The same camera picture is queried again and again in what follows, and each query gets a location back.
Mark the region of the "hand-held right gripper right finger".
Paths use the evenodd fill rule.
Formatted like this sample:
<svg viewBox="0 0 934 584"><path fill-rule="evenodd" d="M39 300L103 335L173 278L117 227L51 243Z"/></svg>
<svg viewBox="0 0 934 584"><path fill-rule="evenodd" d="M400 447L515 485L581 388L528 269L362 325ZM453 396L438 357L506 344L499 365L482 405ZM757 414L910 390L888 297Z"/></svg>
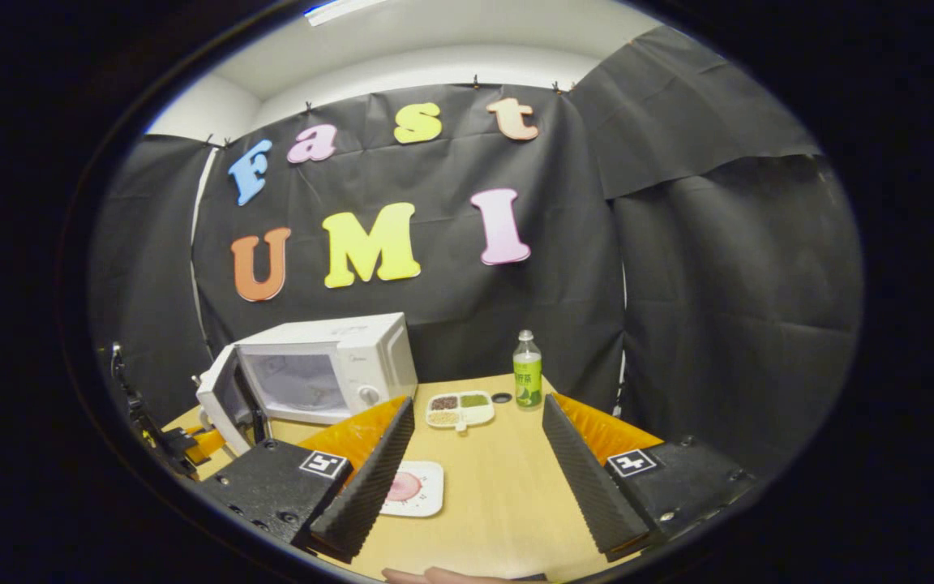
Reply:
<svg viewBox="0 0 934 584"><path fill-rule="evenodd" d="M545 396L542 431L607 560L685 535L756 484L703 440L661 440L563 394Z"/></svg>

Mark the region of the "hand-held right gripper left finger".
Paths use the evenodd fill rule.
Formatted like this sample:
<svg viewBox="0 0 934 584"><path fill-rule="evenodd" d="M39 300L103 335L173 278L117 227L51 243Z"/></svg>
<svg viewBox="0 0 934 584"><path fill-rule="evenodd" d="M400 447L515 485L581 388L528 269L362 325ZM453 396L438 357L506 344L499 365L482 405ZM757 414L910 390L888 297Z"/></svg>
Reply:
<svg viewBox="0 0 934 584"><path fill-rule="evenodd" d="M350 562L377 521L414 429L413 399L399 396L299 444L264 440L198 487L272 539Z"/></svg>

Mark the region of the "white plate with pink food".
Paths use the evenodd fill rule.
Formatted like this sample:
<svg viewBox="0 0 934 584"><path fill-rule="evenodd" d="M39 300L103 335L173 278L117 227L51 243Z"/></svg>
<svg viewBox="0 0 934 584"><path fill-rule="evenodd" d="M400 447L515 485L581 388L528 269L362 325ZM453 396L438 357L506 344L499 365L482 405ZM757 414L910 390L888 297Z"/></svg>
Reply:
<svg viewBox="0 0 934 584"><path fill-rule="evenodd" d="M399 465L379 514L393 517L434 517L444 503L445 470L431 461L403 461Z"/></svg>

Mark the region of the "divided white tray of grains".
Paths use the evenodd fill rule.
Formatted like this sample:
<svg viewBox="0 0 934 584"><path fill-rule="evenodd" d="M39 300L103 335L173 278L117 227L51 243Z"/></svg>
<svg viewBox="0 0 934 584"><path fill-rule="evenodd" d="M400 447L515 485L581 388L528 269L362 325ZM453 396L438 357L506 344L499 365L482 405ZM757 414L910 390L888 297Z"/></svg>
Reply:
<svg viewBox="0 0 934 584"><path fill-rule="evenodd" d="M439 394L427 402L425 410L427 425L456 432L489 423L494 417L491 396L482 391Z"/></svg>

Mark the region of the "white microwave oven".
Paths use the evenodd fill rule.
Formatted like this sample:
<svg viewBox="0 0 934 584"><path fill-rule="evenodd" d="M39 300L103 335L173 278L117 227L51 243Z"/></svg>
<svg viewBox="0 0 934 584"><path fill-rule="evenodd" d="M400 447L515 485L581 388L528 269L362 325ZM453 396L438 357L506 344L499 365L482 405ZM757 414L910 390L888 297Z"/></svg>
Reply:
<svg viewBox="0 0 934 584"><path fill-rule="evenodd" d="M200 422L242 455L271 421L331 426L418 391L405 316L290 322L222 348L200 375Z"/></svg>

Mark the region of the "green drink bottle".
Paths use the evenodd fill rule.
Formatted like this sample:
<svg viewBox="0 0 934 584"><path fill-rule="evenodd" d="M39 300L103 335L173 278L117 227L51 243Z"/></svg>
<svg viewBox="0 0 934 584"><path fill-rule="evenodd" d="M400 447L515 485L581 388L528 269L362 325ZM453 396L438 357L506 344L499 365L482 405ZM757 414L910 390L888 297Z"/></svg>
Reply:
<svg viewBox="0 0 934 584"><path fill-rule="evenodd" d="M542 401L542 354L531 330L518 333L518 344L512 354L516 405L522 408L540 406Z"/></svg>

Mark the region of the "black backdrop cloth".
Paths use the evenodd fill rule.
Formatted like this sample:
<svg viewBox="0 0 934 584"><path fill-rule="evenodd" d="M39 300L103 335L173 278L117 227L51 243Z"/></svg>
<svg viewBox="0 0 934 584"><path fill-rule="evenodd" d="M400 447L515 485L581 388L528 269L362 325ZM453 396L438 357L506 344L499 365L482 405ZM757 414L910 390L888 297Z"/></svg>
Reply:
<svg viewBox="0 0 934 584"><path fill-rule="evenodd" d="M373 92L217 149L152 135L90 241L94 343L165 420L272 326L403 313L421 382L512 370L530 329L561 393L757 475L811 439L861 319L859 236L808 130L679 31L571 92Z"/></svg>

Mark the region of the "long ceiling light panel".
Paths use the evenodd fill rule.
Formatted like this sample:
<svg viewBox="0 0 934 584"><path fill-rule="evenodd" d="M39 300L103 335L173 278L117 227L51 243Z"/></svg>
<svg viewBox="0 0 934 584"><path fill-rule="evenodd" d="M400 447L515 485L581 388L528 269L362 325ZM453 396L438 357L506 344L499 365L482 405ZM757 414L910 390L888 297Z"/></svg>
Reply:
<svg viewBox="0 0 934 584"><path fill-rule="evenodd" d="M351 15L357 11L367 10L387 2L388 0L332 0L323 5L311 8L304 12L304 18L312 27L318 27L323 24L333 22L341 16Z"/></svg>

